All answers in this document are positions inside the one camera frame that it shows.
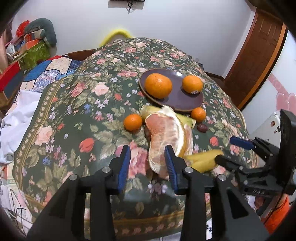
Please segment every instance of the yellow object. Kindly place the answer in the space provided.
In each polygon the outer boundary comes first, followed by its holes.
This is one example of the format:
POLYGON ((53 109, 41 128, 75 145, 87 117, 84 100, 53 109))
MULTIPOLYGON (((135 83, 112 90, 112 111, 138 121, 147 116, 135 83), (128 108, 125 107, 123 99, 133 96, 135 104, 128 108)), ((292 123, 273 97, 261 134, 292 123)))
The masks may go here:
POLYGON ((183 89, 189 94, 197 94, 202 90, 202 80, 195 75, 188 75, 182 81, 183 89))
POLYGON ((132 36, 124 29, 116 29, 109 33, 104 40, 100 43, 100 47, 106 45, 114 36, 116 35, 123 35, 127 39, 132 38, 132 36))
POLYGON ((155 98, 163 99, 168 97, 173 88, 171 80, 158 73, 149 75, 145 80, 146 91, 155 98))
POLYGON ((203 108, 197 107, 191 111, 191 117, 195 119, 198 123, 202 122, 206 117, 206 112, 203 108))
MULTIPOLYGON (((140 109, 140 116, 142 117, 142 120, 145 121, 147 116, 159 110, 160 108, 155 107, 153 105, 143 105, 142 108, 140 109)), ((179 118, 179 120, 183 123, 183 125, 187 124, 188 126, 190 126, 191 129, 195 126, 195 123, 196 123, 195 119, 192 119, 190 117, 177 114, 177 113, 176 115, 179 118)))
POLYGON ((137 114, 131 114, 124 119, 123 126, 128 131, 135 131, 141 127, 142 123, 143 121, 141 116, 137 114))
POLYGON ((148 161, 150 168, 166 178, 167 168, 164 151, 166 145, 172 145, 176 156, 183 157, 187 140, 185 129, 172 108, 163 106, 158 112, 150 114, 145 119, 147 128, 151 133, 148 161))
POLYGON ((218 155, 223 155, 223 152, 221 150, 210 150, 190 156, 184 156, 183 158, 191 162, 190 166, 192 168, 204 173, 213 170, 217 166, 215 163, 215 157, 218 155))

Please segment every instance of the orange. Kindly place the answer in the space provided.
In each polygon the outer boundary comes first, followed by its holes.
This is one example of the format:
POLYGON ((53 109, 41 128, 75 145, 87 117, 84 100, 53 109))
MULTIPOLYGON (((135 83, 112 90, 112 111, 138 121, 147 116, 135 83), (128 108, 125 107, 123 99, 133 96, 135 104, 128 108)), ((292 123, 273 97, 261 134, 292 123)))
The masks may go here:
POLYGON ((202 122, 206 117, 206 112, 203 108, 197 107, 192 110, 191 117, 196 119, 197 122, 202 122))
POLYGON ((147 116, 145 123, 151 133, 148 154, 150 168, 158 173, 160 178, 167 179, 165 147, 172 145, 175 155, 183 157, 187 149, 184 126, 175 112, 168 106, 164 106, 160 111, 147 116))
POLYGON ((142 123, 143 121, 141 116, 137 114, 131 114, 124 119, 123 126, 128 131, 135 131, 141 127, 142 123))
POLYGON ((194 75, 186 76, 182 81, 183 89, 189 94, 197 94, 202 90, 202 80, 194 75))
POLYGON ((146 91, 158 99, 167 97, 171 93, 172 88, 171 80, 162 74, 151 74, 145 80, 146 91))

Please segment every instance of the bedspread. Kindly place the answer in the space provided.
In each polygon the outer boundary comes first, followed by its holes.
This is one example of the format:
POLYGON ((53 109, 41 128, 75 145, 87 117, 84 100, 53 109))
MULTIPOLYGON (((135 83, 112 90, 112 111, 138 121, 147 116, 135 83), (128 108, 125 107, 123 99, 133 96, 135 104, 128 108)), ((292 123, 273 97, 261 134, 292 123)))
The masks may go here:
MULTIPOLYGON (((180 231, 184 196, 175 196, 170 183, 149 168, 144 128, 132 134, 123 127, 127 115, 150 104, 138 81, 141 73, 152 68, 173 69, 203 79, 202 108, 209 130, 201 133, 194 127, 194 153, 222 149, 247 167, 256 166, 252 151, 229 143, 233 135, 247 139, 241 112, 195 61, 158 39, 118 40, 99 48, 74 74, 49 84, 42 93, 13 167, 15 181, 34 218, 72 173, 94 174, 127 144, 134 165, 129 169, 124 194, 111 196, 117 238, 146 240, 180 231)), ((211 175, 224 172, 218 167, 211 175)), ((210 217, 209 195, 206 201, 210 217)))

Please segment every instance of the white appliance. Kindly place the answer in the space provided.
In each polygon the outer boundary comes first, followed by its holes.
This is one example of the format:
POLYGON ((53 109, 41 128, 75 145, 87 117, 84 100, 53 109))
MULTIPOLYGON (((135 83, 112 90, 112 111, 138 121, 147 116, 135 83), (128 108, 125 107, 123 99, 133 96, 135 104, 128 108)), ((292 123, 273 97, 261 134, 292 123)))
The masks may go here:
MULTIPOLYGON (((269 143, 279 147, 281 144, 281 120, 280 116, 274 112, 269 118, 267 118, 264 123, 259 126, 257 130, 255 130, 252 134, 250 134, 249 139, 255 139, 255 137, 259 137, 265 141, 268 141, 269 143)), ((265 162, 259 157, 259 167, 264 166, 265 162)), ((294 183, 296 183, 296 173, 294 174, 294 183)), ((296 192, 289 196, 289 200, 294 201, 296 198, 296 192)))

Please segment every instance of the wooden door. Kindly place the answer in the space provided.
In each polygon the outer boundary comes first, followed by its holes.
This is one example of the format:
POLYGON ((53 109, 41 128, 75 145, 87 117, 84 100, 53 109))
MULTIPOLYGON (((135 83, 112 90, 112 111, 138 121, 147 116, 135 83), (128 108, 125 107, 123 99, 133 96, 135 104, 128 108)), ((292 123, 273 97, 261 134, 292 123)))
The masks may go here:
POLYGON ((242 108, 265 81, 279 52, 285 25, 269 13, 258 10, 246 41, 226 76, 225 92, 242 108))

